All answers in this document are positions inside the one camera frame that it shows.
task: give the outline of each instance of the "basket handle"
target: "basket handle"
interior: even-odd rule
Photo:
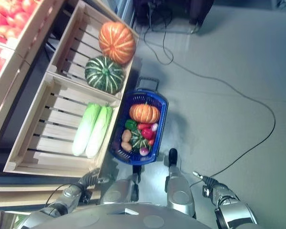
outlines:
[[[147,80],[147,81],[153,81],[156,83],[156,87],[154,90],[151,90],[149,88],[147,88],[148,90],[151,90],[151,91],[154,91],[154,92],[158,92],[158,86],[159,86],[159,80],[158,79],[155,79],[155,78],[151,78],[151,77],[142,77],[140,76],[139,79],[138,79],[138,83],[137,83],[137,86],[136,86],[136,89],[139,89],[140,88],[140,83],[142,80]]]

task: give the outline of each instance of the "green pepper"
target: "green pepper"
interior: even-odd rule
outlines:
[[[127,119],[125,122],[125,128],[129,130],[135,130],[137,128],[137,122],[132,119]]]

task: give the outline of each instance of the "gray floor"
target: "gray floor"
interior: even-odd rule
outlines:
[[[187,21],[174,20],[178,28]],[[163,34],[147,40],[161,44]],[[277,126],[271,137],[227,171],[216,176],[253,209],[268,229],[286,229],[286,14],[214,6],[197,35],[167,34],[165,45],[174,59],[207,76],[226,80],[248,96],[268,104]],[[161,48],[159,58],[166,61]],[[163,155],[175,147],[189,183],[193,170],[211,175],[262,140],[273,119],[264,107],[235,94],[219,82],[197,78],[174,64],[160,65],[139,42],[136,63],[141,75],[160,79],[159,92],[169,100],[159,161],[144,167],[141,202],[166,205],[168,168]],[[118,178],[131,167],[118,163]],[[197,219],[217,228],[214,206],[193,186]]]

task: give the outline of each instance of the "pumpkin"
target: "pumpkin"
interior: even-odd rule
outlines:
[[[130,143],[132,144],[132,147],[136,149],[140,149],[142,147],[149,148],[148,140],[146,140],[142,136],[140,130],[138,129],[132,130],[132,137],[130,139]]]
[[[148,104],[134,104],[129,110],[129,116],[140,123],[156,123],[160,118],[160,111]]]
[[[103,55],[109,56],[119,64],[131,60],[135,52],[132,32],[120,22],[106,22],[99,33],[99,45]]]
[[[108,57],[98,56],[87,62],[85,79],[91,87],[116,94],[123,86],[124,74],[119,64]]]

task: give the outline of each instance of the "wooden crate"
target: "wooden crate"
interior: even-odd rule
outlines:
[[[79,1],[62,35],[58,48],[49,64],[48,72],[65,76],[81,85],[85,80],[85,65],[89,58],[102,55],[99,47],[99,30],[105,22],[111,21],[93,7]],[[132,60],[124,66],[123,88],[115,97],[122,99],[128,81]]]
[[[97,156],[74,156],[72,142],[88,102],[113,107]],[[113,95],[46,73],[22,124],[5,172],[81,177],[101,167],[121,101]]]
[[[29,65],[15,51],[0,45],[5,63],[0,71],[0,129],[29,70]]]
[[[14,50],[31,64],[63,3],[64,0],[43,0],[30,16],[19,37],[9,39],[6,44],[0,42],[0,45]]]

